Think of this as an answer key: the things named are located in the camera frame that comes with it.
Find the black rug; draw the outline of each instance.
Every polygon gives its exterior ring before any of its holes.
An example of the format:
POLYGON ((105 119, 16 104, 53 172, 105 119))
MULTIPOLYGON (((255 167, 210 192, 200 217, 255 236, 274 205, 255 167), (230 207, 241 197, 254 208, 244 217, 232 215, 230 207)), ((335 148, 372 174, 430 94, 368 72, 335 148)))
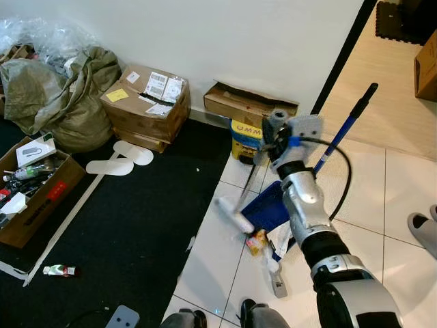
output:
MULTIPOLYGON (((107 159, 112 144, 95 153, 107 159)), ((105 327, 124 304, 139 313, 138 327, 158 327, 230 150, 229 131, 189 120, 152 163, 135 165, 127 176, 104 177, 43 263, 78 266, 81 276, 47 277, 40 269, 23 288, 22 281, 0 273, 0 326, 65 327, 83 312, 108 307, 106 315, 73 326, 105 327)), ((75 158, 86 164, 93 156, 75 158)), ((92 178, 85 177, 29 243, 50 238, 92 178)))

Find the red label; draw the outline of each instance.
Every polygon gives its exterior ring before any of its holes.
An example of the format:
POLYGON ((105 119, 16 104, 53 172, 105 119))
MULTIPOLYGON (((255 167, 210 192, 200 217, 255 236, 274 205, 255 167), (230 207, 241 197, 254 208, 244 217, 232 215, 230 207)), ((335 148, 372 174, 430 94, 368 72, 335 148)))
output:
POLYGON ((54 202, 59 196, 66 190, 67 184, 63 181, 59 181, 47 195, 47 198, 54 202))

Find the electrical cable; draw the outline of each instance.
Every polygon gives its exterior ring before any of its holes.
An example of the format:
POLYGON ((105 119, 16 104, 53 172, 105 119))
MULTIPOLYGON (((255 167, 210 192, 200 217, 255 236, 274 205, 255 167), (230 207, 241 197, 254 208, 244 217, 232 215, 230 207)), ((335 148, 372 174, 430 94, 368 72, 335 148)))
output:
POLYGON ((78 323, 80 320, 82 320, 83 318, 90 316, 92 314, 105 314, 107 313, 107 310, 91 310, 91 311, 86 311, 83 312, 80 316, 77 316, 76 318, 74 318, 73 320, 71 320, 64 328, 70 328, 72 327, 74 324, 78 323))
MULTIPOLYGON (((322 144, 322 145, 330 145, 330 142, 324 141, 317 138, 310 138, 310 137, 300 137, 301 141, 307 141, 307 142, 313 142, 315 144, 322 144)), ((350 182, 352 181, 352 165, 350 163, 350 159, 347 156, 347 154, 338 146, 334 146, 334 149, 340 153, 340 155, 344 158, 346 165, 348 166, 348 179, 346 180, 346 185, 344 187, 343 193, 341 194, 340 200, 335 207, 332 214, 329 216, 329 220, 332 221, 337 213, 340 211, 340 208, 343 206, 343 203, 346 199, 346 196, 348 195, 349 188, 350 188, 350 182)), ((296 243, 296 239, 294 237, 291 237, 291 239, 288 241, 288 247, 287 250, 289 250, 294 244, 296 243)))

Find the clear plastic wrap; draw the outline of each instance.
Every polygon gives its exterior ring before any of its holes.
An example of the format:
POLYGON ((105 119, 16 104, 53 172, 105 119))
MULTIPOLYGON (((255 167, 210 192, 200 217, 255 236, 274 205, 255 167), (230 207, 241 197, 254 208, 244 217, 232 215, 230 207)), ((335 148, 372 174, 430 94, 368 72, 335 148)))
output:
POLYGON ((89 46, 98 46, 91 34, 65 21, 17 17, 0 20, 0 54, 16 44, 33 45, 39 60, 64 75, 67 75, 68 63, 71 64, 79 52, 89 46))

